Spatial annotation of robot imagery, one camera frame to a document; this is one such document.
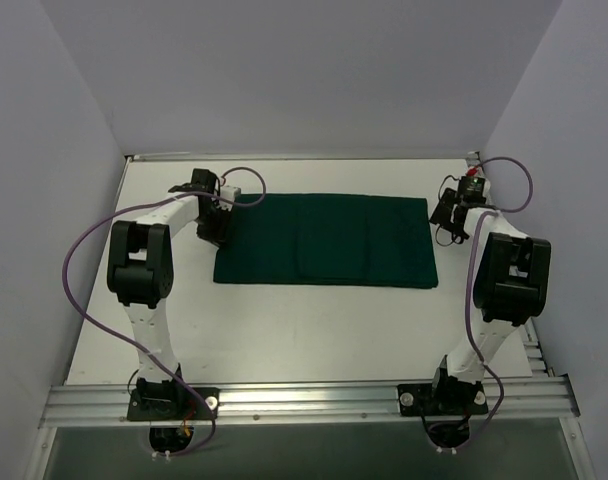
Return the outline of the green surgical cloth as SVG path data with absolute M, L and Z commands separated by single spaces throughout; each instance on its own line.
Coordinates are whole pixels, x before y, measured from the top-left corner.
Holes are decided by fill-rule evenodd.
M 437 287 L 424 198 L 350 194 L 241 196 L 213 280 L 234 285 Z

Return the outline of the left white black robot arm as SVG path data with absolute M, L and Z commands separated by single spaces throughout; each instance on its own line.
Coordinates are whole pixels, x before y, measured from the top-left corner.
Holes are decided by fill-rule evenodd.
M 220 181 L 209 170 L 195 169 L 188 183 L 169 190 L 164 204 L 111 227 L 108 289 L 123 305 L 138 344 L 136 390 L 150 397 L 150 408 L 163 419 L 178 417 L 186 405 L 186 395 L 175 380 L 181 369 L 166 309 L 174 282 L 172 239 L 194 224 L 200 239 L 223 244 L 241 189 Z

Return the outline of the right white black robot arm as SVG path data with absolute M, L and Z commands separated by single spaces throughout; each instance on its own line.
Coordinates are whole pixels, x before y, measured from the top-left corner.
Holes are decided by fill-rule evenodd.
M 515 228 L 487 200 L 486 179 L 472 172 L 439 195 L 429 222 L 450 234 L 453 245 L 470 244 L 464 302 L 464 337 L 443 358 L 428 400 L 448 413 L 477 395 L 490 362 L 504 341 L 547 299 L 551 243 Z

